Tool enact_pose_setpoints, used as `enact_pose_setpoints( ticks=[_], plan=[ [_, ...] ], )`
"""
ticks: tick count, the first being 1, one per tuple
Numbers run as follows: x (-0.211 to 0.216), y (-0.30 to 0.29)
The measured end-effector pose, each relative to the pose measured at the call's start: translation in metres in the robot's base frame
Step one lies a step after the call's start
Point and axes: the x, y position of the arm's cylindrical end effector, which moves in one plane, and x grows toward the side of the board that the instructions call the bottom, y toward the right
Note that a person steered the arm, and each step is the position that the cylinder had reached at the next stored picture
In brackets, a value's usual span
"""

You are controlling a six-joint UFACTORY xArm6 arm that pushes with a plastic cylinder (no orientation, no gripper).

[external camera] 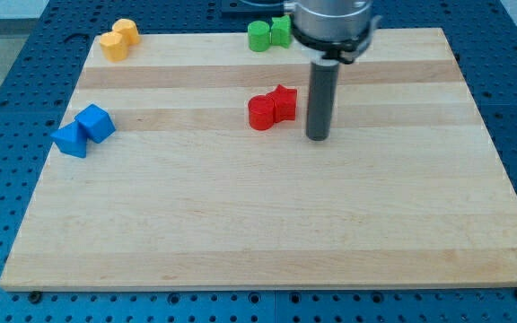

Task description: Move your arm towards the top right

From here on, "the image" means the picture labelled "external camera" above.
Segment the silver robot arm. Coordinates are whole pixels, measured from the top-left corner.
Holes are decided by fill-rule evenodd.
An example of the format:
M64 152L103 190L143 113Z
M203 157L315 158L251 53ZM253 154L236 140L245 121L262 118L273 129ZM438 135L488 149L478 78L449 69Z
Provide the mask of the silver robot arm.
M381 22L373 1L292 0L284 2L294 39L311 61L305 134L329 137L339 68L352 65L372 43Z

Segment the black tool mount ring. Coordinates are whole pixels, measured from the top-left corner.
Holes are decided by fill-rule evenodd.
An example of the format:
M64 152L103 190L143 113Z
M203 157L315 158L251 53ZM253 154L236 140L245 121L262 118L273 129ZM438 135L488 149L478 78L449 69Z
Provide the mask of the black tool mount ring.
M300 44L302 53L317 65L351 65L372 43L372 36L381 23L382 16L375 15L365 29L357 36L341 40L326 41L315 39L301 31L292 23L292 34Z

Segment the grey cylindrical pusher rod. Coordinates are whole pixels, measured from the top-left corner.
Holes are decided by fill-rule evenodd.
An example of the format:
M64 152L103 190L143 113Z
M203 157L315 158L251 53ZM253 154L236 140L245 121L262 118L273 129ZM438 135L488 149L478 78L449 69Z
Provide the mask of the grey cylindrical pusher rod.
M329 136L336 96L339 64L311 63L305 134L312 141Z

